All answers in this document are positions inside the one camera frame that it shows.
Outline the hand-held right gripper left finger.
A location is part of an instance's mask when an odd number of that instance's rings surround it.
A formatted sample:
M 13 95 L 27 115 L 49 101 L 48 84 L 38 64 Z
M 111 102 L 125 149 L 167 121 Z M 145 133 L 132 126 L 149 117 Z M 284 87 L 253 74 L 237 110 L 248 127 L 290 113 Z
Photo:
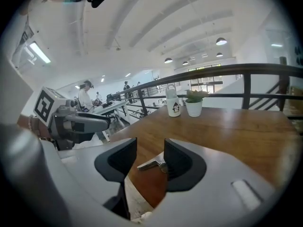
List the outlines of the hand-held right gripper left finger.
M 125 178 L 137 155 L 137 139 L 57 151 L 43 142 L 52 181 L 68 212 L 67 227 L 133 227 Z

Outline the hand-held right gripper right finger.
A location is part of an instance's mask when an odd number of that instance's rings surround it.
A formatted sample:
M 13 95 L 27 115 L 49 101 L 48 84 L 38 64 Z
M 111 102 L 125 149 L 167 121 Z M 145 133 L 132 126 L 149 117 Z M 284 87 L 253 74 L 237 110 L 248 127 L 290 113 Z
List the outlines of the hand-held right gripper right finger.
M 236 157 L 175 139 L 164 141 L 165 196 L 146 227 L 252 227 L 274 187 Z

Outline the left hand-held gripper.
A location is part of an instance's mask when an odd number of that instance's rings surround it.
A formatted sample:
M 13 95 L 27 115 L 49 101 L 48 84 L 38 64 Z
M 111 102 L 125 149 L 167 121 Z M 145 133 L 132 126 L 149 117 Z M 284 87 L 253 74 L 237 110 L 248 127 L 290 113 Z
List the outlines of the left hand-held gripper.
M 75 143 L 91 141 L 95 133 L 109 128 L 110 120 L 91 113 L 78 113 L 74 100 L 42 87 L 33 109 L 54 141 L 57 150 L 72 149 Z

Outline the person's left forearm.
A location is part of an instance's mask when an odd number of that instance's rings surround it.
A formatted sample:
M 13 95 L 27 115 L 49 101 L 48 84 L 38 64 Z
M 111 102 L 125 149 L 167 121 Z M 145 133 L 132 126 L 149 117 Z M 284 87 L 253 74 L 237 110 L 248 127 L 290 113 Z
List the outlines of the person's left forearm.
M 36 134 L 35 128 L 34 128 L 34 119 L 33 116 L 25 116 L 20 115 L 17 122 L 18 126 L 21 128 L 25 128 L 30 130 L 33 134 Z

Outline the person's left hand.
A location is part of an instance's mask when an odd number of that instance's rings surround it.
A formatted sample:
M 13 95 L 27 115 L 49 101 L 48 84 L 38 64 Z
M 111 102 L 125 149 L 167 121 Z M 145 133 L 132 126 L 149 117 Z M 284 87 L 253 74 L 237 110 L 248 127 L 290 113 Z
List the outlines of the person's left hand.
M 50 134 L 48 128 L 43 124 L 43 122 L 37 118 L 33 117 L 31 121 L 33 132 L 40 138 L 46 138 L 53 140 L 52 135 Z

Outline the white desk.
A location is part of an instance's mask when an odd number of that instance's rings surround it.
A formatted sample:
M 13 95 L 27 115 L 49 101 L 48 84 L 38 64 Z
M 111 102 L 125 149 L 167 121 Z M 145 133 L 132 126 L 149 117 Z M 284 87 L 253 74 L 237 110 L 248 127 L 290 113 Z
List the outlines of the white desk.
M 128 111 L 128 108 L 126 105 L 126 101 L 114 101 L 110 106 L 108 106 L 106 108 L 103 108 L 102 106 L 96 107 L 94 109 L 93 113 L 102 115 L 109 111 L 115 110 L 117 108 L 122 108 L 122 107 L 125 108 L 125 113 L 126 113 L 127 119 L 130 122 L 130 114 L 129 114 L 129 111 Z

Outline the white bottle with penguin print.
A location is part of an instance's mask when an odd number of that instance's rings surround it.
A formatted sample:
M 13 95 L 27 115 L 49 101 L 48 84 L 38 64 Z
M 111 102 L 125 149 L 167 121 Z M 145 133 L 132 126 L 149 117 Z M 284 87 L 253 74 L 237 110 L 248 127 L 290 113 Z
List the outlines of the white bottle with penguin print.
M 173 84 L 168 84 L 166 91 L 166 104 L 167 110 L 170 117 L 180 116 L 180 105 L 179 98 L 177 96 L 176 87 Z

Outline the green plant in white pot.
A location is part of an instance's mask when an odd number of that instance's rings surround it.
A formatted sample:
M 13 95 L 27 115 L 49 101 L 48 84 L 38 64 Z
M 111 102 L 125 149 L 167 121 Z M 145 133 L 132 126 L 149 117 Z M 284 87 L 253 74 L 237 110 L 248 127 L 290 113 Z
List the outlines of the green plant in white pot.
M 188 115 L 191 117 L 199 117 L 202 111 L 202 103 L 209 93 L 206 91 L 187 90 L 185 105 Z

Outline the ceiling strip light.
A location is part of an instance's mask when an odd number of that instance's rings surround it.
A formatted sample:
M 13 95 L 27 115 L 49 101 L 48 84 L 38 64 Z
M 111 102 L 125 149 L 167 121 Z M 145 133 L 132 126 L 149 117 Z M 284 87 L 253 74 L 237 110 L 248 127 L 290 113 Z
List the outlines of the ceiling strip light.
M 51 60 L 46 56 L 46 54 L 40 49 L 36 42 L 30 44 L 30 48 L 44 61 L 44 63 L 49 64 Z

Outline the glass entrance doors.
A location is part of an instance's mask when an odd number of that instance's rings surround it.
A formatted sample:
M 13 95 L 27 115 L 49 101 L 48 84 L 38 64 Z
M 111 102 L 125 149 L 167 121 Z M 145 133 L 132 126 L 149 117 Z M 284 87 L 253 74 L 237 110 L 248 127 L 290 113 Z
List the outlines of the glass entrance doors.
M 212 94 L 223 88 L 223 77 L 214 76 L 191 79 L 190 86 L 192 91 L 205 91 Z

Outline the brown wooden table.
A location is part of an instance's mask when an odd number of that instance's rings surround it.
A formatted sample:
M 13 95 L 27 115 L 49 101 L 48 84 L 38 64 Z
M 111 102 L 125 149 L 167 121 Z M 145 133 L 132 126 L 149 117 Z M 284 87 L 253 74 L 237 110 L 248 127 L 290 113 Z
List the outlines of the brown wooden table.
M 117 97 L 118 95 L 137 91 L 138 97 L 141 101 L 141 107 L 146 111 L 147 106 L 144 104 L 144 97 L 142 96 L 141 90 L 149 87 L 155 87 L 164 84 L 170 84 L 174 82 L 181 82 L 190 79 L 198 79 L 209 76 L 226 76 L 226 75 L 236 75 L 241 74 L 243 79 L 243 92 L 236 94 L 210 94 L 209 97 L 219 97 L 219 98 L 241 98 L 242 99 L 242 109 L 249 109 L 250 99 L 275 99 L 276 101 L 283 101 L 286 99 L 290 100 L 303 100 L 303 96 L 293 96 L 287 94 L 255 94 L 251 92 L 251 76 L 252 75 L 279 75 L 286 77 L 296 77 L 303 79 L 303 69 L 293 66 L 280 65 L 280 64 L 263 64 L 263 63 L 249 63 L 249 64 L 232 64 L 227 66 L 221 66 L 216 68 L 207 68 L 203 70 L 195 70 L 191 72 L 184 72 L 176 74 L 173 76 L 165 77 L 153 82 L 148 82 L 137 87 L 133 87 L 126 91 L 122 91 L 113 94 L 112 97 Z

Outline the row of black pendant lamps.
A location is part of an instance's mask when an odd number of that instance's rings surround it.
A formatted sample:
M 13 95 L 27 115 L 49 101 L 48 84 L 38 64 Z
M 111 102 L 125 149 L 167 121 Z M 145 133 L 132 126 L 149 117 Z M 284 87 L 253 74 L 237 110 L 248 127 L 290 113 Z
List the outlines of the row of black pendant lamps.
M 201 54 L 201 57 L 206 58 L 208 56 L 208 51 L 212 50 L 217 46 L 223 46 L 227 44 L 227 40 L 223 37 L 219 37 L 214 43 L 207 42 L 203 43 L 202 40 L 193 41 L 189 44 L 180 46 L 179 53 L 175 54 L 173 57 L 168 57 L 164 60 L 165 64 L 172 63 L 174 60 L 186 59 L 185 65 L 188 61 L 193 60 L 193 56 L 196 54 Z

